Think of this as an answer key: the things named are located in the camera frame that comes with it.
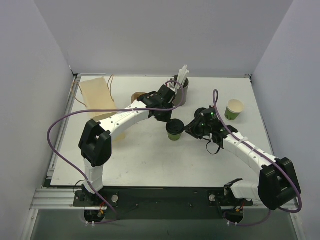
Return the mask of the black plastic cup lid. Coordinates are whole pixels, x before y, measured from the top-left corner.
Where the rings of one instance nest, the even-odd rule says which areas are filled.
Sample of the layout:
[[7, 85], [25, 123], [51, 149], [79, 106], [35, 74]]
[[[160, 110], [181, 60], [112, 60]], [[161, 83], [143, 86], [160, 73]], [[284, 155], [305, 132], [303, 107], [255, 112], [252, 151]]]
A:
[[185, 125], [184, 123], [179, 120], [179, 119], [171, 119], [167, 124], [166, 124], [166, 131], [168, 134], [171, 135], [179, 135], [182, 134], [185, 130]]

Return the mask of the green paper coffee cup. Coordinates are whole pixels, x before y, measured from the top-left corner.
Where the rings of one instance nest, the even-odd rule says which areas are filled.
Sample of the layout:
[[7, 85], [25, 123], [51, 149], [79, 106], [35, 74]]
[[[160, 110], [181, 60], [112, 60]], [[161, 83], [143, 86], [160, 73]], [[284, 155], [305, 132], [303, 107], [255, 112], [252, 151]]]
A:
[[182, 136], [182, 133], [179, 133], [179, 134], [173, 134], [173, 133], [167, 133], [168, 135], [168, 138], [171, 140], [171, 141], [178, 141], [181, 136]]

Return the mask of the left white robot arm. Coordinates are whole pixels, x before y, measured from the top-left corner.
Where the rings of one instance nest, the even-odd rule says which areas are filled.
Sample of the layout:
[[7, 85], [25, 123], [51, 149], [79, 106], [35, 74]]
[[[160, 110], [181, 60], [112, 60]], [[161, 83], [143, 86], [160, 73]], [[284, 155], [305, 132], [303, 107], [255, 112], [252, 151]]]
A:
[[84, 199], [92, 206], [101, 203], [103, 194], [103, 165], [112, 156], [112, 143], [133, 125], [154, 117], [160, 122], [169, 122], [177, 91], [162, 85], [158, 91], [145, 93], [133, 101], [124, 112], [95, 121], [88, 121], [79, 141], [85, 165]]

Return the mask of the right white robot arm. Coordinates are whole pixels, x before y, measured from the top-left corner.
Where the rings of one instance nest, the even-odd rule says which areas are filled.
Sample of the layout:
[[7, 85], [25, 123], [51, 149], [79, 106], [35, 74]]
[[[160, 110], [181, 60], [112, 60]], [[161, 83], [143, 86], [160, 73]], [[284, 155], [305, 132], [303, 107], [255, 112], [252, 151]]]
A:
[[219, 149], [242, 160], [258, 176], [258, 182], [237, 179], [225, 185], [226, 193], [239, 200], [261, 201], [274, 211], [294, 198], [301, 188], [291, 160], [275, 157], [256, 147], [236, 128], [223, 123], [214, 108], [199, 108], [185, 132], [195, 139], [208, 138]]

